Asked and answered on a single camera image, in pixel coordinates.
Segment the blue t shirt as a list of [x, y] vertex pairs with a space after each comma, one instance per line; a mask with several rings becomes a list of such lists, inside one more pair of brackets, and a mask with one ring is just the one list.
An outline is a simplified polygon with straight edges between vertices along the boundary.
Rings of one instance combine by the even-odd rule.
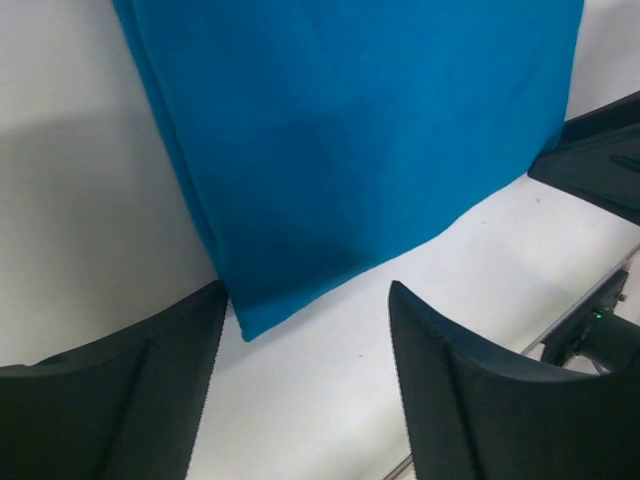
[[580, 1], [118, 1], [252, 341], [431, 240], [560, 135]]

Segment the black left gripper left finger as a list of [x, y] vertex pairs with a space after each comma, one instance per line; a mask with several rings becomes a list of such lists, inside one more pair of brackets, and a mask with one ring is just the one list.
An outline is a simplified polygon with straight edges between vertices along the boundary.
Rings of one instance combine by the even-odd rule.
[[214, 281], [102, 339], [2, 367], [2, 478], [185, 478], [225, 315]]

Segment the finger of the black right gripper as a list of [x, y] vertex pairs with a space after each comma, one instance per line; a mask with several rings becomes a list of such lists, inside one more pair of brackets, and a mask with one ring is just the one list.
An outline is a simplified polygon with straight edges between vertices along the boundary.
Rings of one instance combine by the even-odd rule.
[[639, 223], [639, 93], [567, 121], [528, 176]]

